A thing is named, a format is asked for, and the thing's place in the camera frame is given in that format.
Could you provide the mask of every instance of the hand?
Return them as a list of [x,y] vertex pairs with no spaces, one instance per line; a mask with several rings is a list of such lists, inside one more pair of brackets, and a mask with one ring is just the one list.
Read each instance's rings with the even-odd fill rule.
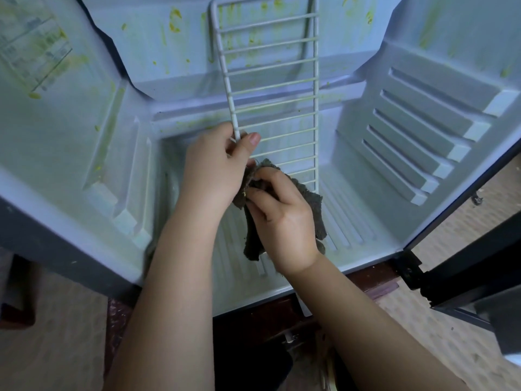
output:
[[298,273],[320,258],[311,207],[282,171],[263,167],[255,177],[270,182],[279,197],[257,188],[246,191],[246,206],[261,242],[277,271],[284,276]]
[[231,141],[233,126],[224,122],[202,134],[186,152],[179,202],[219,222],[241,187],[244,169],[255,164],[250,155],[261,140],[258,133]]

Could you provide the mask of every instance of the tiled floor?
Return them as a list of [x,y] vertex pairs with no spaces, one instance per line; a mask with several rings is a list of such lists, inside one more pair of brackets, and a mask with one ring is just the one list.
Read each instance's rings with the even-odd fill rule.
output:
[[[431,269],[521,210],[521,159],[422,241],[414,253]],[[107,300],[61,276],[44,272],[34,327],[0,331],[0,388],[5,391],[99,391],[102,385]],[[521,368],[505,361],[494,335],[429,309],[403,283],[379,304],[472,390],[521,390]],[[309,351],[294,353],[281,390],[319,389]]]

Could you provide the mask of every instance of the white wire shelf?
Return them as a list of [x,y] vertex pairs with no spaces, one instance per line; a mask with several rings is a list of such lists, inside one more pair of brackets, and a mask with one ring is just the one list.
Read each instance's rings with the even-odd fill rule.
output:
[[[220,4],[218,4],[215,0],[211,2],[210,5],[210,12],[211,12],[211,18],[212,18],[212,27],[215,34],[215,40],[217,43],[217,50],[219,53],[219,63],[221,66],[221,71],[223,73],[223,79],[225,84],[225,91],[226,96],[228,100],[228,107],[230,109],[230,115],[231,115],[231,121],[233,124],[233,130],[234,130],[234,136],[236,140],[240,140],[240,130],[246,130],[251,128],[258,128],[263,127],[268,124],[272,124],[273,126],[270,126],[268,129],[271,132],[269,136],[262,137],[261,142],[268,142],[269,144],[266,144],[266,148],[264,148],[264,152],[253,154],[252,158],[259,158],[262,156],[267,156],[271,154],[279,154],[283,153],[284,151],[289,150],[296,150],[295,153],[291,153],[288,155],[288,157],[292,156],[298,156],[301,151],[298,151],[300,148],[305,148],[309,146],[313,146],[313,155],[312,156],[305,156],[300,157],[296,159],[288,159],[284,162],[279,162],[277,164],[278,167],[294,164],[296,162],[305,162],[305,161],[312,161],[313,167],[307,167],[306,170],[300,170],[295,171],[291,173],[290,175],[299,175],[304,172],[313,172],[314,177],[308,181],[303,182],[303,184],[311,184],[314,183],[314,192],[318,192],[318,113],[319,113],[319,107],[318,107],[318,92],[319,92],[319,75],[318,75],[318,40],[319,40],[319,32],[318,32],[318,12],[319,12],[319,0],[312,0],[312,8],[311,11],[308,13],[296,15],[296,16],[290,16],[290,17],[284,17],[284,18],[278,18],[278,19],[271,19],[266,20],[263,22],[255,22],[255,23],[244,23],[239,24],[235,26],[229,26],[229,27],[221,27],[218,20],[218,12],[217,8]],[[224,2],[221,5],[227,5],[229,2]],[[279,24],[284,22],[290,22],[290,21],[296,21],[296,20],[310,20],[312,25],[309,25],[308,27],[313,27],[312,32],[308,33],[304,38],[301,39],[290,39],[290,40],[284,40],[264,45],[256,45],[256,46],[250,46],[250,47],[241,47],[237,49],[224,49],[223,45],[223,34],[232,32],[232,31],[241,31],[241,30],[248,30],[252,28],[258,28],[263,26],[269,26],[273,24]],[[259,65],[257,67],[249,67],[249,68],[241,68],[241,69],[233,69],[229,70],[227,61],[226,61],[226,55],[236,53],[240,54],[242,52],[248,52],[248,51],[259,51],[262,52],[264,50],[274,48],[274,47],[283,47],[288,45],[294,45],[294,44],[302,44],[302,46],[306,46],[308,43],[313,43],[313,56],[309,57],[309,55],[306,58],[298,59],[298,60],[291,60],[291,61],[285,61],[285,62],[277,62],[274,64],[267,64],[267,65]],[[270,85],[264,85],[264,86],[256,86],[256,87],[247,87],[245,89],[241,89],[238,91],[232,91],[231,83],[230,83],[230,77],[237,77],[237,79],[240,79],[240,76],[244,74],[250,74],[250,73],[257,73],[262,71],[269,71],[271,69],[277,69],[281,67],[291,66],[291,65],[303,65],[305,63],[313,63],[313,77],[312,78],[302,78],[302,79],[294,79],[293,81],[285,81]],[[298,85],[303,83],[311,83],[313,86],[313,94],[312,95],[305,95],[298,98],[291,98],[288,99],[287,97],[280,98],[279,100],[270,100],[268,102],[264,103],[257,103],[257,104],[251,104],[251,105],[243,105],[239,107],[235,107],[235,100],[234,96],[238,95],[246,95],[248,93],[253,93],[257,91],[267,91],[267,90],[273,90],[277,88],[283,89],[284,87],[287,87],[289,85]],[[250,123],[250,124],[244,124],[239,125],[237,114],[246,113],[250,111],[258,111],[258,110],[264,110],[264,109],[270,109],[270,107],[276,107],[276,106],[283,106],[288,104],[294,104],[297,102],[304,102],[304,101],[313,101],[313,112],[305,112],[305,113],[298,113],[294,114],[293,111],[291,115],[284,116],[281,118],[275,118],[275,119],[269,119],[269,120],[262,120],[260,119],[259,122]],[[313,118],[313,127],[306,127],[301,128],[296,131],[290,131],[287,133],[284,133],[284,131],[288,131],[287,125],[283,128],[283,122],[291,121],[298,118],[306,118],[306,117],[312,117]],[[300,143],[297,145],[295,144],[296,139],[291,138],[290,140],[280,140],[277,141],[277,139],[281,139],[283,137],[295,137],[299,133],[306,133],[306,132],[313,132],[313,140],[306,142],[306,143]],[[306,137],[300,138],[298,141],[305,140],[307,141]]]

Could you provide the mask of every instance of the faded label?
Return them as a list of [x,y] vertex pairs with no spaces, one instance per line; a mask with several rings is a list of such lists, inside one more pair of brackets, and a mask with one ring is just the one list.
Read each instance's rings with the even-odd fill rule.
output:
[[0,0],[0,57],[27,89],[38,88],[71,50],[42,0]]

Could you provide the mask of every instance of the person's right hand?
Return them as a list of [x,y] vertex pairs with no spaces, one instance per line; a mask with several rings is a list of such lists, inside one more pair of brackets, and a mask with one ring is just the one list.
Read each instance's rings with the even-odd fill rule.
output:
[[246,206],[264,249],[284,276],[298,273],[320,257],[311,207],[282,171],[263,167],[255,177],[270,182],[279,197],[257,188],[246,191]]

